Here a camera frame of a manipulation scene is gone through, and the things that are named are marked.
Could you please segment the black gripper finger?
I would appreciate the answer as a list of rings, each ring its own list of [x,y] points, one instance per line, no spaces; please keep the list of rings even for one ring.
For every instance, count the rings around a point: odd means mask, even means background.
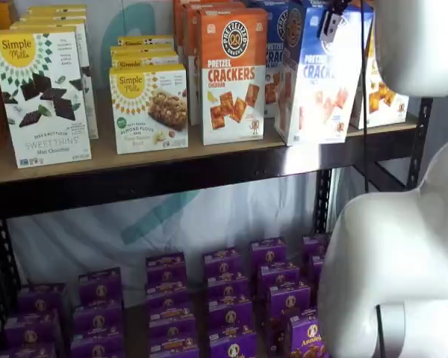
[[[340,24],[343,12],[346,10],[350,0],[332,0],[324,13],[322,25],[320,26],[319,38],[325,43],[332,43],[337,28]]]

